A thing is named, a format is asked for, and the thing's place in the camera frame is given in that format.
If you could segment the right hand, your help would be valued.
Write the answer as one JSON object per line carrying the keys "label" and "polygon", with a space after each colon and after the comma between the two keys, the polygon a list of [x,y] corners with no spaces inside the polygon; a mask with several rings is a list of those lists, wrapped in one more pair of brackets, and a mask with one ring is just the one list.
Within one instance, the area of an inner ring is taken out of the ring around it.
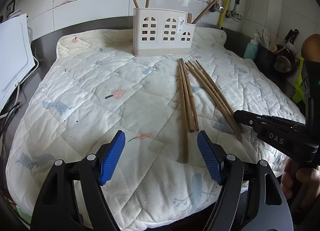
{"label": "right hand", "polygon": [[284,173],[281,177],[281,189],[286,197],[290,199],[293,195],[293,176],[302,184],[305,184],[308,189],[302,199],[302,206],[307,206],[316,203],[319,197],[319,170],[300,168],[297,171],[293,170],[292,159],[286,161]]}

